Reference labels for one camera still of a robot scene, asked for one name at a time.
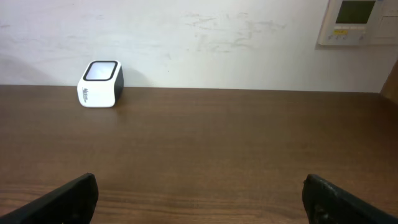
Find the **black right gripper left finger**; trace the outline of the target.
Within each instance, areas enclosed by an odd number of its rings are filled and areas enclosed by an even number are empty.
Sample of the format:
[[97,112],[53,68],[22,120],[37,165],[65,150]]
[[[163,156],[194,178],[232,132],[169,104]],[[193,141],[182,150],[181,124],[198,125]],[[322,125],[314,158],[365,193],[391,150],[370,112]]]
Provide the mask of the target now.
[[99,191],[95,175],[86,173],[1,217],[1,223],[90,223]]

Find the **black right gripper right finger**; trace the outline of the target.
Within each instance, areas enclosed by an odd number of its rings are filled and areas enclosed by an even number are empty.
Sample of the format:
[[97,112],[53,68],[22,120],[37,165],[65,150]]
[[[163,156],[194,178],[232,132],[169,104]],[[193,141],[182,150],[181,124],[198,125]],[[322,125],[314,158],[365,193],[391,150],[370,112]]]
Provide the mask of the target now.
[[302,201],[310,224],[397,224],[396,217],[315,174],[303,183]]

